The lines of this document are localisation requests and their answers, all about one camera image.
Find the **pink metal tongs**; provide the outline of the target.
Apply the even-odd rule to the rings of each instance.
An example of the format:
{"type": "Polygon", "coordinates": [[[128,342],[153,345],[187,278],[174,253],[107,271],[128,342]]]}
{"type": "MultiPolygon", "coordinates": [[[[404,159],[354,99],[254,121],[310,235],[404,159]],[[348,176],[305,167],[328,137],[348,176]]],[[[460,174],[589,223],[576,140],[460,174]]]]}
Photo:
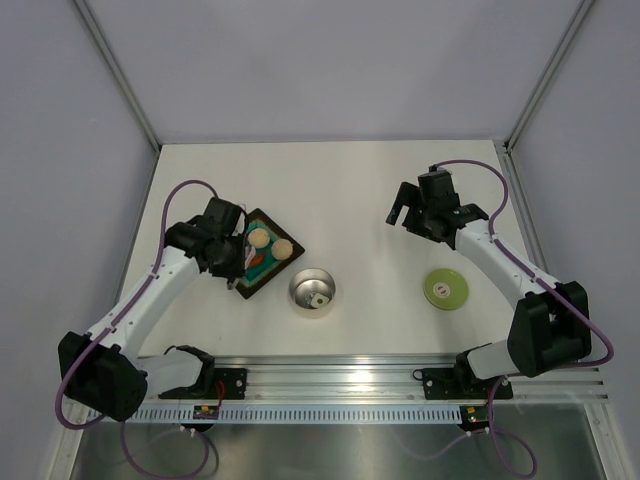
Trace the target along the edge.
{"type": "MultiPolygon", "coordinates": [[[[253,260],[253,258],[255,256],[256,256],[256,249],[251,245],[247,246],[245,248],[245,258],[244,258],[244,268],[245,269],[247,269],[249,267],[251,261],[253,260]]],[[[242,278],[243,278],[243,276],[240,276],[240,277],[228,280],[227,284],[226,284],[227,289],[228,290],[234,290],[242,278]]]]}

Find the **orange shrimp piece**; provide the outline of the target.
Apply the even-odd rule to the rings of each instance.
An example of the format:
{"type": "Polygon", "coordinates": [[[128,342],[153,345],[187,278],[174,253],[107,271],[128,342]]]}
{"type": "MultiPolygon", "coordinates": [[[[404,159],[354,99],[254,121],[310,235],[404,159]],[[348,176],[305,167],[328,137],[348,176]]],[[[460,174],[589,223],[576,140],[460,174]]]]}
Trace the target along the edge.
{"type": "Polygon", "coordinates": [[[252,260],[249,263],[249,267],[250,268],[255,268],[257,266],[260,266],[264,263],[265,261],[265,256],[264,255],[258,255],[252,258],[252,260]]]}

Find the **steel round bowl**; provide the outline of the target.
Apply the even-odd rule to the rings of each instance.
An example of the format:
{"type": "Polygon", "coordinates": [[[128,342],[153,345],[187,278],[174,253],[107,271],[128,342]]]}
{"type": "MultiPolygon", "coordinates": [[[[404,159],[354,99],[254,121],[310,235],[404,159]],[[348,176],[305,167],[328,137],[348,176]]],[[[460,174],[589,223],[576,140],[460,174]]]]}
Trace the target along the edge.
{"type": "Polygon", "coordinates": [[[320,268],[307,268],[296,273],[288,285],[288,298],[293,311],[308,319],[319,319],[333,308],[337,285],[333,276],[320,268]],[[322,309],[312,309],[311,296],[319,292],[331,298],[331,302],[322,309]]]}

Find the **sushi roll piece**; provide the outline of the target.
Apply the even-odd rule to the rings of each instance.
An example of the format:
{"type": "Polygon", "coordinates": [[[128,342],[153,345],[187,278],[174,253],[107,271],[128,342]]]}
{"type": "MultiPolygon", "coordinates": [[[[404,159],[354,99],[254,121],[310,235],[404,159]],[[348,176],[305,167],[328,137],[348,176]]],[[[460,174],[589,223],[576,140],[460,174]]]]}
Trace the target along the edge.
{"type": "Polygon", "coordinates": [[[319,292],[315,292],[309,300],[309,305],[312,309],[322,309],[330,302],[330,297],[327,297],[319,292]]]}

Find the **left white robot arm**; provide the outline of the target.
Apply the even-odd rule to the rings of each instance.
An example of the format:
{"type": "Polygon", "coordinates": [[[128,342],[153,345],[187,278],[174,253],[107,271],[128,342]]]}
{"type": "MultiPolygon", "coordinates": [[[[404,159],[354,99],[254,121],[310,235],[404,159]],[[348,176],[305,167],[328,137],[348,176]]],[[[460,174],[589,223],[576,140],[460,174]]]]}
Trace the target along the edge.
{"type": "Polygon", "coordinates": [[[67,333],[58,355],[58,400],[69,398],[118,422],[144,400],[200,399],[218,393],[215,359],[192,346],[142,358],[141,347],[172,302],[199,275],[229,282],[244,274],[244,209],[212,197],[203,214],[165,226],[151,270],[85,334],[67,333]]]}

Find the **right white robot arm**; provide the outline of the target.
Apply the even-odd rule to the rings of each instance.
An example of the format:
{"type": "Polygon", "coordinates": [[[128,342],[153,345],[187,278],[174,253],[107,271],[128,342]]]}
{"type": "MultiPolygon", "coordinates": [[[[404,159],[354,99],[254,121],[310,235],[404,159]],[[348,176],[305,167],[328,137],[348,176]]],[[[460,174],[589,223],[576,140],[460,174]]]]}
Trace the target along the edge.
{"type": "Polygon", "coordinates": [[[461,203],[449,171],[432,167],[417,184],[401,183],[386,222],[466,257],[513,309],[505,340],[457,355],[452,375],[463,395],[476,396],[503,375],[533,378],[590,355],[585,289],[577,282],[561,283],[513,253],[491,216],[461,203]]]}

